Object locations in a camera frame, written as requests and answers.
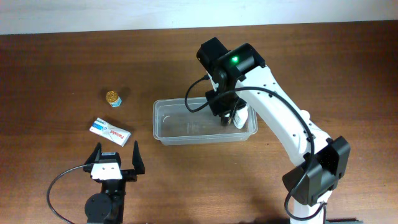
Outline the white Panadol box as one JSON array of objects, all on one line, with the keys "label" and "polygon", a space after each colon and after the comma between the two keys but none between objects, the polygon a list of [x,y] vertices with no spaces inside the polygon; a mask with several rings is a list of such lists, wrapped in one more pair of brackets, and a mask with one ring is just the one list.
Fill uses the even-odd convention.
[{"label": "white Panadol box", "polygon": [[89,131],[122,147],[125,145],[131,135],[129,131],[113,126],[101,118],[97,118],[93,122],[89,128]]}]

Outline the white clear-capped bottle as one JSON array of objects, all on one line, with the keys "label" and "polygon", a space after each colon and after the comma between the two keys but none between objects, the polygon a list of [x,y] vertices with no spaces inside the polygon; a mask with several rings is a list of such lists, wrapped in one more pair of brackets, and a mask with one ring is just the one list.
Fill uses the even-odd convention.
[{"label": "white clear-capped bottle", "polygon": [[242,129],[248,119],[248,105],[238,109],[233,117],[233,124],[236,128]]}]

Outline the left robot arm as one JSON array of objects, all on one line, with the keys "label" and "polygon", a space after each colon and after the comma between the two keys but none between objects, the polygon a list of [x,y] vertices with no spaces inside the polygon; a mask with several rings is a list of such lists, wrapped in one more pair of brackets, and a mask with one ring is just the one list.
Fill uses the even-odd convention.
[{"label": "left robot arm", "polygon": [[145,174],[145,166],[134,142],[132,153],[133,169],[122,169],[117,152],[103,152],[98,143],[85,162],[83,170],[101,184],[101,191],[92,195],[85,203],[87,223],[122,223],[126,183],[135,182],[138,175]]}]

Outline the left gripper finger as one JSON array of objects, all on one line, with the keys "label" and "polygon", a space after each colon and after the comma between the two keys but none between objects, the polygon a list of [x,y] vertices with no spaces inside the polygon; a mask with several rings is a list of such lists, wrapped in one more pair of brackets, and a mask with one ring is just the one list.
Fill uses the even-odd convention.
[{"label": "left gripper finger", "polygon": [[101,143],[98,142],[96,147],[94,148],[94,151],[90,154],[90,156],[85,161],[85,165],[94,164],[96,161],[98,161],[100,158],[100,155],[101,155],[101,151],[102,151]]},{"label": "left gripper finger", "polygon": [[143,175],[146,173],[146,168],[139,152],[139,145],[137,141],[134,141],[132,165],[137,175]]}]

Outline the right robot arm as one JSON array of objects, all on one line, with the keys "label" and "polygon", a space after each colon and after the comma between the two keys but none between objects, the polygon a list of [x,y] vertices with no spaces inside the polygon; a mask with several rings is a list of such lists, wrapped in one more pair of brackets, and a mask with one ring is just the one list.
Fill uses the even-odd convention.
[{"label": "right robot arm", "polygon": [[249,43],[228,50],[216,37],[201,44],[197,59],[212,90],[206,106],[223,125],[245,122],[250,106],[283,145],[295,166],[282,181],[288,193],[284,209],[290,223],[326,223],[329,197],[344,176],[351,151],[347,140],[332,139],[289,98],[265,60]]}]

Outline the black bottle white cap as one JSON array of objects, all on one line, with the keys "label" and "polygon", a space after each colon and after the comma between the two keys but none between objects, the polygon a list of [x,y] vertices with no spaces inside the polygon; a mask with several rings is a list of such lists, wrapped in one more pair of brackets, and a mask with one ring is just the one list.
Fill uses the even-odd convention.
[{"label": "black bottle white cap", "polygon": [[223,116],[221,116],[221,125],[222,126],[229,126],[230,123],[231,123],[231,120],[232,120],[232,118],[231,118],[231,114],[230,113],[224,114]]}]

